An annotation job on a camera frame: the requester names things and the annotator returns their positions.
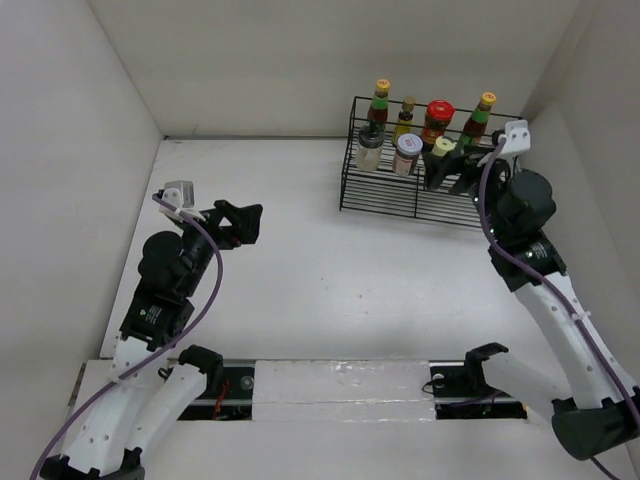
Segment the green label sauce bottle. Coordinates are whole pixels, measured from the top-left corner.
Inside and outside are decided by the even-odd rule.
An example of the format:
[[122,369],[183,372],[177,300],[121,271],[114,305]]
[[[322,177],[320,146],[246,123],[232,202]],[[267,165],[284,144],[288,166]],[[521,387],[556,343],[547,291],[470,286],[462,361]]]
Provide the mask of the green label sauce bottle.
[[458,145],[477,146],[483,135],[491,116],[491,110],[497,100],[493,92],[484,92],[475,109],[465,122],[462,132],[457,140]]

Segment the white lid jar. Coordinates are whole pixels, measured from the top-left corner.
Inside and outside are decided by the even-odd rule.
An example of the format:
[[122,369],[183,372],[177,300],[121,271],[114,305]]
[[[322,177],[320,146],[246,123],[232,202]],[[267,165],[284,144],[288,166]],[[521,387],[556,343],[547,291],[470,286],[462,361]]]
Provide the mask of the white lid jar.
[[413,174],[423,148],[422,139],[412,133],[400,135],[396,141],[392,163],[393,172],[400,177]]

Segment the red lid chili jar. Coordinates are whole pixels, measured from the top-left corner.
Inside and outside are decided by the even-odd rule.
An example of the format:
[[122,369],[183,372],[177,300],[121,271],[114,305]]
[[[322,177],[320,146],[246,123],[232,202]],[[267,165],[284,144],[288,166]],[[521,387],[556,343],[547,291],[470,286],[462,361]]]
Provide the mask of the red lid chili jar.
[[454,114],[455,107],[445,100],[433,100],[427,105],[420,134],[424,153],[430,152],[436,140],[444,135]]

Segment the small yellow oil bottle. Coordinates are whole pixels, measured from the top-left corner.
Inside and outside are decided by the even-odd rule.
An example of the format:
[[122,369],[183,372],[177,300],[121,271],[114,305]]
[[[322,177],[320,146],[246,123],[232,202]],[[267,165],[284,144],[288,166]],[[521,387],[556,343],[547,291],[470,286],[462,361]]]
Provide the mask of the small yellow oil bottle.
[[397,117],[397,122],[394,130],[395,139],[398,139],[401,135],[404,135],[411,131],[414,108],[415,98],[413,96],[406,96],[403,99],[402,106]]

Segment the black cap spice shaker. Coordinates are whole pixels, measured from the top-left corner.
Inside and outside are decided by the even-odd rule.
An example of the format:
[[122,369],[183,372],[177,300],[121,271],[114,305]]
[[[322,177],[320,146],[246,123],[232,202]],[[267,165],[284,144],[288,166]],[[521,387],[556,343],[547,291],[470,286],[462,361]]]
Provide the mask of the black cap spice shaker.
[[363,125],[358,132],[356,166],[363,171],[375,171],[381,161],[384,129],[377,122]]

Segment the yellow cap chili sauce bottle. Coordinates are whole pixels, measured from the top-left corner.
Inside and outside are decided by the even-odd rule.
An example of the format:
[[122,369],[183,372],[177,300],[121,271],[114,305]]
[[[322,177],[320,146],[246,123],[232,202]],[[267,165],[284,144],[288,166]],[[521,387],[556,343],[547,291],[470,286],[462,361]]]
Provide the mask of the yellow cap chili sauce bottle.
[[379,79],[376,82],[375,91],[367,112],[367,120],[382,132],[386,130],[390,86],[391,83],[387,79]]

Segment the yellow lid spice shaker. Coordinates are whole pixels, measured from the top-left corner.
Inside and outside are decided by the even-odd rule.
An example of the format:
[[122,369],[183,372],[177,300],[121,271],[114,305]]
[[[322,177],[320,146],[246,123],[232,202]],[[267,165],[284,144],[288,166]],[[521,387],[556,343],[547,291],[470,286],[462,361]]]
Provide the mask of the yellow lid spice shaker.
[[440,136],[435,140],[431,154],[436,157],[444,157],[452,152],[456,147],[456,142],[448,137]]

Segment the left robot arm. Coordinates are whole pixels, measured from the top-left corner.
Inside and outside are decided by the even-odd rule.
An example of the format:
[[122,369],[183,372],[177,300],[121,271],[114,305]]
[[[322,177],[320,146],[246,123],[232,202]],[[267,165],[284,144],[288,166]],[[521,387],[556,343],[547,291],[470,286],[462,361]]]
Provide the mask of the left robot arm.
[[174,187],[152,199],[181,231],[146,240],[108,381],[55,434],[52,445],[76,420],[82,422],[60,454],[44,450],[34,479],[141,479],[151,452],[189,404],[222,388],[223,358],[214,351],[191,345],[172,368],[166,362],[218,296],[222,251],[258,240],[263,207],[217,200],[198,211]]

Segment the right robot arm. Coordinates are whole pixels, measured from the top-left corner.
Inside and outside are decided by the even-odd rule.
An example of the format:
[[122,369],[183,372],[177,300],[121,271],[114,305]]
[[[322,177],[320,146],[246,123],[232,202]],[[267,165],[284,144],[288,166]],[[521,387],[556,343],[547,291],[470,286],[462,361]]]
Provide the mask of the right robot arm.
[[513,172],[506,143],[501,136],[492,148],[431,152],[426,187],[433,190],[445,177],[457,176],[453,192],[471,197],[494,269],[538,325],[567,383],[557,384],[493,342],[468,351],[456,373],[429,384],[463,389],[461,407],[507,394],[542,416],[570,456],[595,461],[638,438],[639,385],[597,333],[542,230],[556,212],[550,183],[535,171]]

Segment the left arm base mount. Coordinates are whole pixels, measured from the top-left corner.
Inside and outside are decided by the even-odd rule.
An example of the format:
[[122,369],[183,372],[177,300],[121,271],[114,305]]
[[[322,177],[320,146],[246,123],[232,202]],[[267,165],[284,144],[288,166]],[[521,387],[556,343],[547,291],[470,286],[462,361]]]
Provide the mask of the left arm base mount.
[[179,421],[245,421],[252,419],[255,362],[225,360],[222,377],[193,400]]

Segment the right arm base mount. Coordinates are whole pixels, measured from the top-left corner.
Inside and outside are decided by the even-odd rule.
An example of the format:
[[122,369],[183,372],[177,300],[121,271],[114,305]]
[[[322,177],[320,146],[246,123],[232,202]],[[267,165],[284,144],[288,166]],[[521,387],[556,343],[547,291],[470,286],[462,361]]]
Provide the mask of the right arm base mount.
[[526,420],[526,407],[492,387],[476,385],[463,361],[432,361],[422,392],[434,401],[435,418],[444,420]]

